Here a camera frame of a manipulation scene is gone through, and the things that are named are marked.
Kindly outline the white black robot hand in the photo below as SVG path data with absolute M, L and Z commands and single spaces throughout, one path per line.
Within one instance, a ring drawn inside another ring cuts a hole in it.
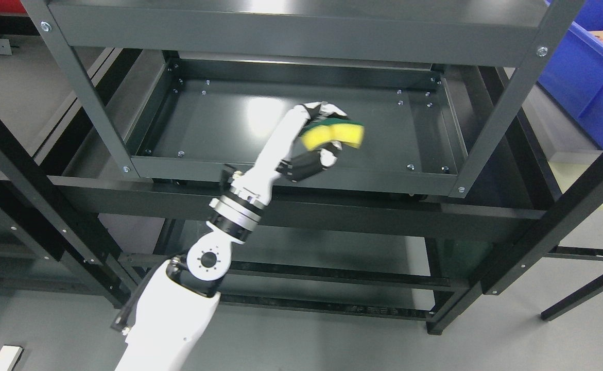
M 251 197 L 262 205 L 269 205 L 273 184 L 281 177 L 277 167 L 290 154 L 299 132 L 316 117 L 332 114 L 343 119 L 348 117 L 343 110 L 326 102 L 297 104 L 291 108 L 273 130 L 254 166 L 233 181 L 232 187 L 238 191 L 238 196 L 245 200 Z

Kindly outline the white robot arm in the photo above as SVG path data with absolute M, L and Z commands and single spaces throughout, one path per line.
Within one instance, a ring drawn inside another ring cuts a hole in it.
M 148 272 L 111 325 L 126 343 L 117 370 L 183 368 L 219 305 L 233 246 L 244 244 L 258 226 L 279 177 L 274 167 L 235 173 L 209 204 L 209 232 Z

